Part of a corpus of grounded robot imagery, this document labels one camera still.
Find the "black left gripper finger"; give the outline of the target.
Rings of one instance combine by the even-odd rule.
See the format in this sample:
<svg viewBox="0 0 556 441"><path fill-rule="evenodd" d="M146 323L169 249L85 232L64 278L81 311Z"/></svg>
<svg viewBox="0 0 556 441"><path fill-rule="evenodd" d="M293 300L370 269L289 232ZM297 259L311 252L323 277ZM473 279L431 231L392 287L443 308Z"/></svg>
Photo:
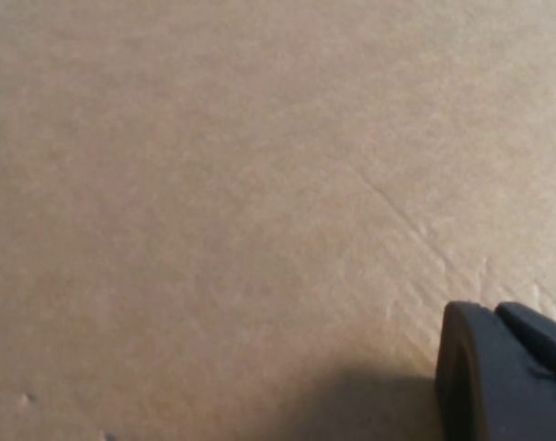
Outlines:
<svg viewBox="0 0 556 441"><path fill-rule="evenodd" d="M448 303L435 387L447 440L556 440L556 322L517 302Z"/></svg>

